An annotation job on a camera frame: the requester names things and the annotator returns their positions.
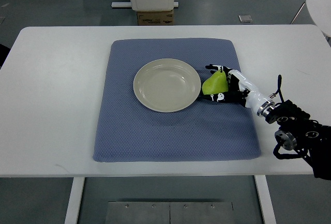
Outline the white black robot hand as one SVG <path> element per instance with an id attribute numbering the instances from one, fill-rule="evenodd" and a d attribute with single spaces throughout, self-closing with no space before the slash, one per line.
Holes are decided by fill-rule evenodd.
<path id="1" fill-rule="evenodd" d="M 239 103 L 245 108 L 251 108 L 257 116 L 264 117 L 275 108 L 273 100 L 262 94 L 240 71 L 214 64 L 206 65 L 205 68 L 212 75 L 216 75 L 218 71 L 223 72 L 228 90 L 214 94 L 202 93 L 202 98 L 218 103 Z"/>

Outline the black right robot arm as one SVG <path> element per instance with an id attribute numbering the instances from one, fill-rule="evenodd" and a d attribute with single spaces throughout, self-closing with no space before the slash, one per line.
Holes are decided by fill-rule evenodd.
<path id="1" fill-rule="evenodd" d="M 312 167 L 314 177 L 330 180 L 330 126 L 312 120 L 292 101 L 285 101 L 281 81 L 279 75 L 277 91 L 272 94 L 279 95 L 281 102 L 272 103 L 262 112 L 267 123 L 279 125 L 273 154 L 280 160 L 301 158 Z"/>

